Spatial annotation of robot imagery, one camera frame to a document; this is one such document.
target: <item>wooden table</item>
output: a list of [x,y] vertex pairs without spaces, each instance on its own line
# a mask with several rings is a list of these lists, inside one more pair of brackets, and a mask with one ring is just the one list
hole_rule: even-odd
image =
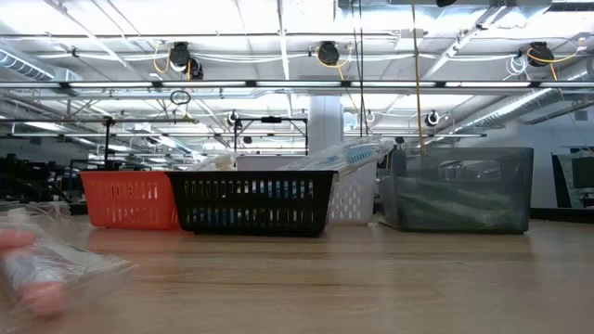
[[331,225],[323,238],[94,230],[132,281],[32,333],[592,333],[594,225],[524,236]]

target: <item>hand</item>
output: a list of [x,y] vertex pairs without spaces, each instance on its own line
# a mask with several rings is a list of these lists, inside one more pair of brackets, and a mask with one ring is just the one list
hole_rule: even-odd
[[31,245],[35,234],[28,231],[0,228],[0,251],[6,251]]

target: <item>wall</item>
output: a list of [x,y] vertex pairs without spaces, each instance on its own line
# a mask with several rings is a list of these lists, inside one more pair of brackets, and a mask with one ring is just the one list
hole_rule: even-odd
[[[526,119],[542,116],[563,107],[551,106],[551,108],[532,113]],[[533,148],[535,158],[531,207],[557,208],[551,154],[569,154],[570,148],[583,147],[584,141],[588,146],[594,146],[594,109],[588,110],[588,121],[576,122],[576,127],[568,115],[536,125],[522,125],[513,122],[506,124],[505,129],[485,131],[487,133],[485,138],[462,139],[456,144],[456,147]]]
[[42,138],[42,145],[31,144],[29,139],[1,139],[0,157],[8,153],[17,154],[17,158],[34,162],[55,161],[68,166],[71,160],[87,159],[87,148],[73,143],[59,143],[54,138]]

